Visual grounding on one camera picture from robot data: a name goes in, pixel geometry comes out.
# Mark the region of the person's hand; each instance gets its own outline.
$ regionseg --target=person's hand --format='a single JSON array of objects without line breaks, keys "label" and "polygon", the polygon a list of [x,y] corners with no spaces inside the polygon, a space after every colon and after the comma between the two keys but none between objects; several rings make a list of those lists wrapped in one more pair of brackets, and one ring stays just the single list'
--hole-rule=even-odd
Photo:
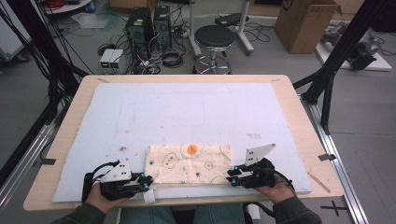
[{"label": "person's hand", "polygon": [[281,181],[277,176],[276,184],[273,188],[265,186],[256,188],[255,190],[267,196],[271,202],[273,202],[273,204],[283,202],[295,196],[290,187],[285,182]]},{"label": "person's hand", "polygon": [[92,186],[91,192],[88,195],[87,201],[85,203],[89,203],[107,214],[112,208],[128,200],[129,198],[117,199],[114,201],[108,200],[100,192],[99,183],[96,183]]}]

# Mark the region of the white device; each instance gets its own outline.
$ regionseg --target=white device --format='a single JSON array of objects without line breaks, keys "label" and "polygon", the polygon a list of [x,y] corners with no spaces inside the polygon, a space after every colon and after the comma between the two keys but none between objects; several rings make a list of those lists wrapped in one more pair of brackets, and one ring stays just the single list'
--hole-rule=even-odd
[{"label": "white device", "polygon": [[100,182],[114,182],[131,179],[131,168],[129,167],[128,161],[121,161],[117,166],[105,174]]},{"label": "white device", "polygon": [[119,74],[123,71],[123,49],[114,49],[110,58],[110,67],[113,74]]},{"label": "white device", "polygon": [[103,69],[103,73],[105,75],[111,73],[111,67],[110,67],[110,60],[111,56],[113,55],[114,49],[106,49],[105,52],[103,53],[102,58],[100,59],[100,64]]},{"label": "white device", "polygon": [[245,165],[249,166],[253,163],[261,161],[274,149],[275,145],[276,144],[273,143],[262,147],[248,148],[245,158]]}]

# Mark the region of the black stool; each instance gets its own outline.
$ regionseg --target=black stool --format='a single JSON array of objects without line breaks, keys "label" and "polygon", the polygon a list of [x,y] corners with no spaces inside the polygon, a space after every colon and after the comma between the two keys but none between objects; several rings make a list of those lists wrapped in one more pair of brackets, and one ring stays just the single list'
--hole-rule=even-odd
[{"label": "black stool", "polygon": [[233,31],[220,25],[207,25],[199,28],[195,32],[195,43],[200,48],[208,49],[210,56],[199,58],[192,72],[194,74],[231,74],[230,64],[223,57],[216,56],[216,51],[222,51],[226,57],[224,50],[229,49],[235,41]]}]

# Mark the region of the white foam board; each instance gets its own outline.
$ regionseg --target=white foam board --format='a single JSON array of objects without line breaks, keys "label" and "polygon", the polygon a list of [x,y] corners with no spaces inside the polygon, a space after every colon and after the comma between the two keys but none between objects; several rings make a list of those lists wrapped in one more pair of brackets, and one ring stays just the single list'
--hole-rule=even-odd
[{"label": "white foam board", "polygon": [[[239,165],[245,163],[247,148],[272,143],[276,147],[266,158],[293,181],[297,192],[312,191],[271,84],[100,84],[67,155],[53,201],[79,201],[83,176],[109,161],[128,160],[133,172],[143,172],[150,145],[230,144],[233,162]],[[258,194],[230,185],[154,192],[157,199]]]}]

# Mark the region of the stool seat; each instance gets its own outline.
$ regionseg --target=stool seat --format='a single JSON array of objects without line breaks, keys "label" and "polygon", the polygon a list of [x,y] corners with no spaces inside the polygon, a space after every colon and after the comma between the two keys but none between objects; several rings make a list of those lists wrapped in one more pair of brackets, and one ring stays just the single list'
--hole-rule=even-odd
[{"label": "stool seat", "polygon": [[207,25],[195,32],[195,42],[202,48],[228,48],[234,41],[233,31],[220,25]]}]

